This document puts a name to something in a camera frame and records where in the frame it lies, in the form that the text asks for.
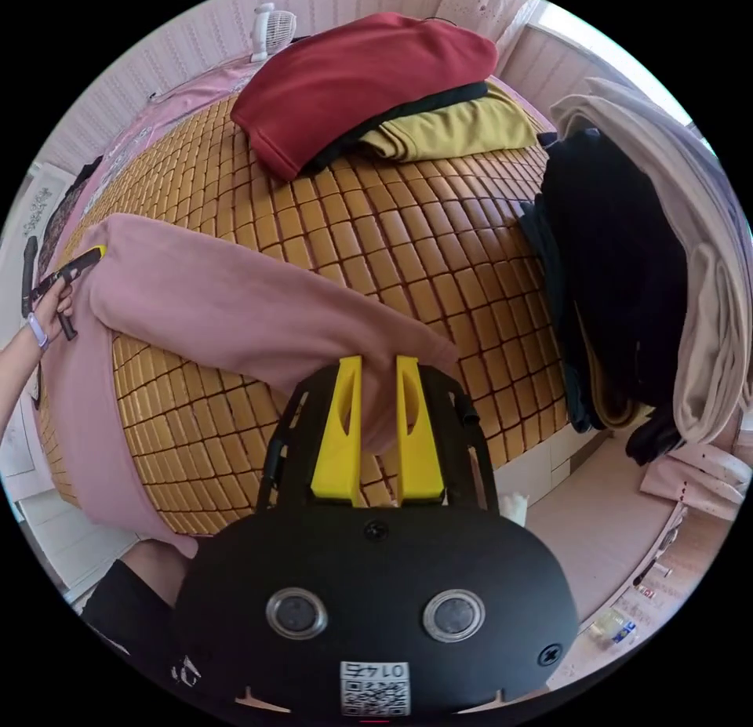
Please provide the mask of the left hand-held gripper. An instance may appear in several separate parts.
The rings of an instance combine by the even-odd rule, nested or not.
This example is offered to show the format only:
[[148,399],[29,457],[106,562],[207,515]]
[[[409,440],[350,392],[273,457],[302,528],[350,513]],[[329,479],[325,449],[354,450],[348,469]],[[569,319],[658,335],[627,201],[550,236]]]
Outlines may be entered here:
[[[101,257],[105,255],[106,250],[105,245],[95,245],[59,269],[46,275],[32,287],[32,306],[36,305],[59,279],[63,279],[67,285],[70,285],[76,279],[82,277],[85,270],[94,267],[101,261]],[[68,341],[73,340],[78,333],[72,324],[72,320],[60,312],[57,314],[57,318],[65,339]]]

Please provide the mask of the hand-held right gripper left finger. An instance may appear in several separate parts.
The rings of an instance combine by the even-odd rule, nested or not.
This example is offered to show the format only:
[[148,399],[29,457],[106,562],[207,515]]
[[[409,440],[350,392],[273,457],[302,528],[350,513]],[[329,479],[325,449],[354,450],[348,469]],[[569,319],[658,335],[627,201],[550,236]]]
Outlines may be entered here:
[[311,480],[318,500],[358,505],[362,454],[362,358],[339,361]]

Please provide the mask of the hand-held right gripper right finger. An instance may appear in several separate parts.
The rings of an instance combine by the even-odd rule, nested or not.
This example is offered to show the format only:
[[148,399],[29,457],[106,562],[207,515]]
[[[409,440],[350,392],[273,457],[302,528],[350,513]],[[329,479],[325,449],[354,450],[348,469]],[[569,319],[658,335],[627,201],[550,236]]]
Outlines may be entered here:
[[444,481],[416,358],[396,358],[398,504],[440,502]]

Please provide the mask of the person's left hand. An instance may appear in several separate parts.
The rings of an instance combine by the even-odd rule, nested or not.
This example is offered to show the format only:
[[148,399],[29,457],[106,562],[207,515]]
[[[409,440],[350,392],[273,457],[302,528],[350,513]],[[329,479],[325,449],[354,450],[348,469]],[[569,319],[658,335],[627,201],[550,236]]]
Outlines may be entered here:
[[59,277],[38,299],[26,318],[35,343],[45,348],[62,332],[61,319],[72,314],[72,288],[65,277]]

